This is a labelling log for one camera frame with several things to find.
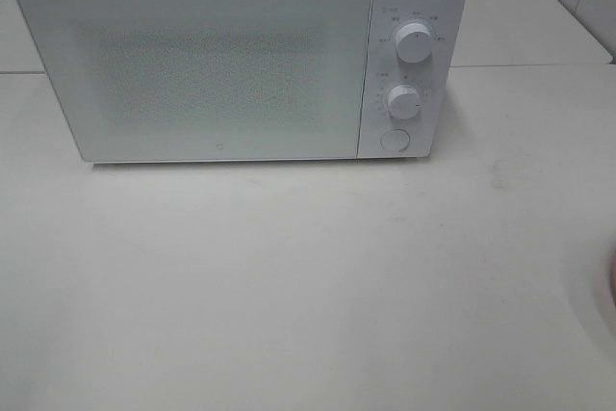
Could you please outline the round white door-release button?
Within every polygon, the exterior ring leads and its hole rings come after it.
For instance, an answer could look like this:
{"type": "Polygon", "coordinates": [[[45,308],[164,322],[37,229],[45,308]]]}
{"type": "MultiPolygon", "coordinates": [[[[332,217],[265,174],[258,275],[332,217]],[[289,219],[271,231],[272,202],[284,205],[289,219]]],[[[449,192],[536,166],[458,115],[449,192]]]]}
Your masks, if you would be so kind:
{"type": "Polygon", "coordinates": [[[410,135],[403,129],[386,132],[380,139],[381,148],[396,154],[403,153],[410,144],[410,135]]]}

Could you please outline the pink round plate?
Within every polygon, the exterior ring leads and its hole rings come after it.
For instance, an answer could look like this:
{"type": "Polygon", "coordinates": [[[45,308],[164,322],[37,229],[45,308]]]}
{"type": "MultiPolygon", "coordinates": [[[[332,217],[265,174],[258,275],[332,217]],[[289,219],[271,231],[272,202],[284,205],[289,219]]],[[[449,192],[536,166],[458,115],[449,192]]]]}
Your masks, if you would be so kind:
{"type": "Polygon", "coordinates": [[[602,297],[611,306],[615,306],[615,255],[615,247],[605,253],[599,277],[602,297]]]}

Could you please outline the white microwave door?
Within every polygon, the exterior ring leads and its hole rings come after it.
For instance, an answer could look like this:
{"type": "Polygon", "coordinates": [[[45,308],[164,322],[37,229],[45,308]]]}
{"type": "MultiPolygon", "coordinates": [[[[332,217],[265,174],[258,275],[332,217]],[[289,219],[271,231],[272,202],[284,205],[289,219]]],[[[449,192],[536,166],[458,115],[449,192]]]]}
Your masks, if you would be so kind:
{"type": "Polygon", "coordinates": [[[82,158],[356,154],[371,0],[18,0],[82,158]]]}

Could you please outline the lower white timer knob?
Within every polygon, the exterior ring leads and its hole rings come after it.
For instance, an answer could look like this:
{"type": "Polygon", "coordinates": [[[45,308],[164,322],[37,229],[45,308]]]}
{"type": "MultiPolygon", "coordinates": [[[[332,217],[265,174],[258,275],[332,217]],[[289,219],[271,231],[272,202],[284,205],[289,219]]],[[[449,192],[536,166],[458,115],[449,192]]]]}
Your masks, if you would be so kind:
{"type": "Polygon", "coordinates": [[[413,86],[399,85],[392,88],[386,97],[389,115],[398,120],[415,117],[422,106],[422,99],[413,86]]]}

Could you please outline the upper white power knob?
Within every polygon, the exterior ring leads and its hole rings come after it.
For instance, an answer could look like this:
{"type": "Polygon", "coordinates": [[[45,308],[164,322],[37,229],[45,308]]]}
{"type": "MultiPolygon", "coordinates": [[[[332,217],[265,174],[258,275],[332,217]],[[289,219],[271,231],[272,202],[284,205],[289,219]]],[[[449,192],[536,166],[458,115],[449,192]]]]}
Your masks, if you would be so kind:
{"type": "Polygon", "coordinates": [[[417,64],[432,53],[434,37],[431,27],[424,21],[409,21],[394,33],[398,58],[407,64],[417,64]]]}

